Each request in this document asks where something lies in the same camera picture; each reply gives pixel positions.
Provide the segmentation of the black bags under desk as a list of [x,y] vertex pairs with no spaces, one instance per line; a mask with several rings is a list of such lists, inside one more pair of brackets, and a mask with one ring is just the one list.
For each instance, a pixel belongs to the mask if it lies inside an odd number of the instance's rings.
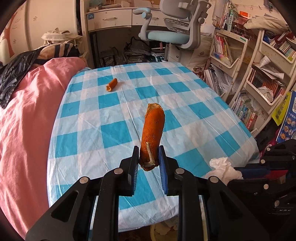
[[98,53],[99,67],[124,64],[161,62],[165,57],[165,44],[158,41],[145,42],[131,37],[123,48],[108,47]]

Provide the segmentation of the white book trolley near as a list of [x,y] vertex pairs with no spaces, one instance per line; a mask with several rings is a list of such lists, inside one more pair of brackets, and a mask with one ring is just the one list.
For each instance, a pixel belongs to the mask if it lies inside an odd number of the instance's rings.
[[250,63],[230,102],[254,137],[268,124],[295,83],[294,37],[291,30],[279,35],[259,30]]

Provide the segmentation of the white book trolley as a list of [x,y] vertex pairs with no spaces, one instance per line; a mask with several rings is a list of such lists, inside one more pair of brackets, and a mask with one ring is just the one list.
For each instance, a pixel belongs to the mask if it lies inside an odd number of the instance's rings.
[[244,33],[245,22],[233,1],[215,1],[211,63],[232,78],[238,75],[249,42]]
[[291,30],[279,35],[259,30],[250,63],[230,102],[254,137],[268,124],[295,83],[294,37]]

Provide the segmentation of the small orange peel piece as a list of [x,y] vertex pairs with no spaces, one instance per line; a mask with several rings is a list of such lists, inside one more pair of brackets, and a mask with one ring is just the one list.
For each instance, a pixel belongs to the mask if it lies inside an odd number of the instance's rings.
[[110,81],[106,86],[106,91],[112,92],[112,90],[116,87],[118,83],[118,80],[114,78],[112,81]]

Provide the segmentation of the white sliding wardrobe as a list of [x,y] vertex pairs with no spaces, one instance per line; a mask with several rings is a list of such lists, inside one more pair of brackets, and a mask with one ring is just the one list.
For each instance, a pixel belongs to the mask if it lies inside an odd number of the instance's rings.
[[42,36],[55,28],[78,33],[79,1],[25,1],[1,32],[1,65],[43,45]]

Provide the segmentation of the blue yellow shopping bag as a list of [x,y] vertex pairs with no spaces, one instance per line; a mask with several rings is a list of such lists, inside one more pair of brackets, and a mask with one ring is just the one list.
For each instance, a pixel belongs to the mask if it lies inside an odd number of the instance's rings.
[[295,91],[289,91],[275,113],[274,119],[280,125],[276,142],[282,143],[289,139],[295,139]]

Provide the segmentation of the grey blue desk chair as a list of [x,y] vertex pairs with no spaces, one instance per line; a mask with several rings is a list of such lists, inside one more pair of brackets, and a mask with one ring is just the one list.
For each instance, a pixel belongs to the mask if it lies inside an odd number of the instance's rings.
[[164,61],[168,61],[170,44],[185,50],[194,50],[201,44],[201,25],[205,22],[211,3],[206,0],[162,0],[159,4],[160,11],[167,16],[164,22],[167,31],[149,30],[152,20],[150,8],[137,8],[134,15],[140,15],[144,24],[140,29],[139,37],[143,41],[159,41],[166,43]]

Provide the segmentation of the white tissue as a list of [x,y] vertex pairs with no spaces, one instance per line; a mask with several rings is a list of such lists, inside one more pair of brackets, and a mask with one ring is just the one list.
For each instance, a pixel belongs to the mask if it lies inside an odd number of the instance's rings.
[[208,179],[210,176],[216,176],[225,185],[227,185],[232,180],[243,180],[242,173],[235,170],[231,166],[231,162],[227,157],[213,158],[209,162],[212,170],[208,172],[204,178]]

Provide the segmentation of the large orange peel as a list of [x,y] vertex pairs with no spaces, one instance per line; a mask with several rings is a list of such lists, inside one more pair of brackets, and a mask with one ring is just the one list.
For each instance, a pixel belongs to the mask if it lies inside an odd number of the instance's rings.
[[158,103],[149,103],[144,117],[139,164],[145,171],[159,165],[158,148],[165,125],[165,113]]

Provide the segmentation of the white book trolley far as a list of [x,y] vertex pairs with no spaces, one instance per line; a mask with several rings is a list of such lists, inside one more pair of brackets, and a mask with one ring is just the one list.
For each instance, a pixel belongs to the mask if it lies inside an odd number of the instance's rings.
[[215,1],[211,63],[232,78],[238,75],[249,42],[244,33],[245,22],[233,1]]

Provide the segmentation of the white desk with drawers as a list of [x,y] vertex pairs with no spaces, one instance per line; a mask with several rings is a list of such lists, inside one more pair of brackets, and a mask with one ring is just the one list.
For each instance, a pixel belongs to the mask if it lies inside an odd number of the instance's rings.
[[107,54],[123,54],[131,38],[138,38],[144,20],[133,10],[135,7],[91,11],[90,1],[80,1],[83,43],[90,67],[101,67]]

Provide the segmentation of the striped beige pillow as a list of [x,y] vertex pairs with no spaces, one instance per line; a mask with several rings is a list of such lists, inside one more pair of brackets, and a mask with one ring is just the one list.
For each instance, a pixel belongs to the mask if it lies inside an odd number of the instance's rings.
[[80,52],[72,43],[60,43],[44,46],[41,49],[37,59],[34,61],[34,65],[44,65],[46,62],[53,58],[64,57],[79,57]]

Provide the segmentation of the blue white checkered tablecloth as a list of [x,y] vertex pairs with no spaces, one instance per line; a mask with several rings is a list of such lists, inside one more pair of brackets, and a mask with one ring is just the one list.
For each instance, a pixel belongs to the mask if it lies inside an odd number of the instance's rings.
[[232,167],[259,160],[256,140],[225,101],[179,63],[137,63],[82,70],[73,77],[55,119],[47,164],[49,204],[80,177],[102,177],[140,149],[158,147],[195,176],[212,159]]

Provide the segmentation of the black puffer jacket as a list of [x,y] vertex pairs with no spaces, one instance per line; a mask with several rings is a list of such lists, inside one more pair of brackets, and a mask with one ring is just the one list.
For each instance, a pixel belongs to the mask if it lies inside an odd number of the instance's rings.
[[35,60],[44,47],[27,51],[16,56],[7,65],[1,68],[1,108],[5,109],[10,102],[11,95],[20,81],[29,72]]

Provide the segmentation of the beige canvas bag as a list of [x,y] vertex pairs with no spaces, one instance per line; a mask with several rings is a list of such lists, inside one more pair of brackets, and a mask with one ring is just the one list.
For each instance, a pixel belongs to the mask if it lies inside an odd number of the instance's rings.
[[72,43],[74,46],[82,45],[82,36],[71,33],[68,30],[60,31],[59,28],[55,28],[53,31],[48,31],[41,37],[44,41],[44,45]]

